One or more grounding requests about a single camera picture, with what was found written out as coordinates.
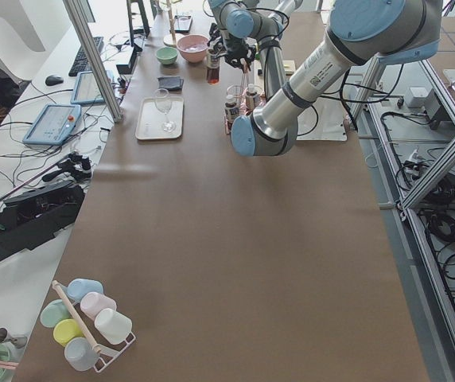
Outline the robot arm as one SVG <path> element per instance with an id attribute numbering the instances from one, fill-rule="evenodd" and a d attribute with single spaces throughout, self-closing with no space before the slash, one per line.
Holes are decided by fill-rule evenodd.
<path id="1" fill-rule="evenodd" d="M 298 116 L 352 66 L 372 57 L 406 64 L 438 50 L 440 1 L 336 1 L 321 44 L 266 103 L 232 125 L 231 144 L 243 156 L 286 153 L 298 136 Z"/>
<path id="2" fill-rule="evenodd" d="M 260 59 L 263 78 L 262 94 L 256 99 L 257 88 L 248 84 L 243 89 L 246 111 L 261 106 L 286 83 L 280 39 L 289 25 L 290 15 L 301 7 L 301 1 L 280 1 L 274 10 L 261 8 L 257 1 L 210 1 L 216 23 L 212 38 L 222 47 L 221 56 L 233 68 L 244 72 Z"/>

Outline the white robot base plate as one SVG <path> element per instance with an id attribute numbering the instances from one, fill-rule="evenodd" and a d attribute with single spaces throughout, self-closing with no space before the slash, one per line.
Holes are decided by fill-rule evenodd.
<path id="1" fill-rule="evenodd" d="M 298 116 L 298 140 L 347 140 L 344 127 L 345 110 L 340 102 L 319 99 Z"/>

